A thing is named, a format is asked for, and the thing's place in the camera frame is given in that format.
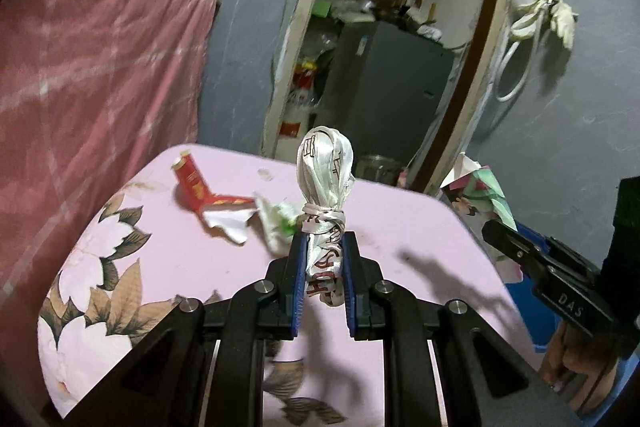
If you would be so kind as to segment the person's hand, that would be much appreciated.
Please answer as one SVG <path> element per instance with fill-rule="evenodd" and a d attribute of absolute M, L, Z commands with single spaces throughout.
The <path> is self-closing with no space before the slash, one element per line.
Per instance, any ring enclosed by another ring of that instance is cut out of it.
<path fill-rule="evenodd" d="M 576 413 L 594 411 L 612 391 L 619 358 L 604 339 L 585 336 L 562 321 L 548 344 L 538 375 L 550 386 L 563 369 L 586 379 L 568 403 Z"/>

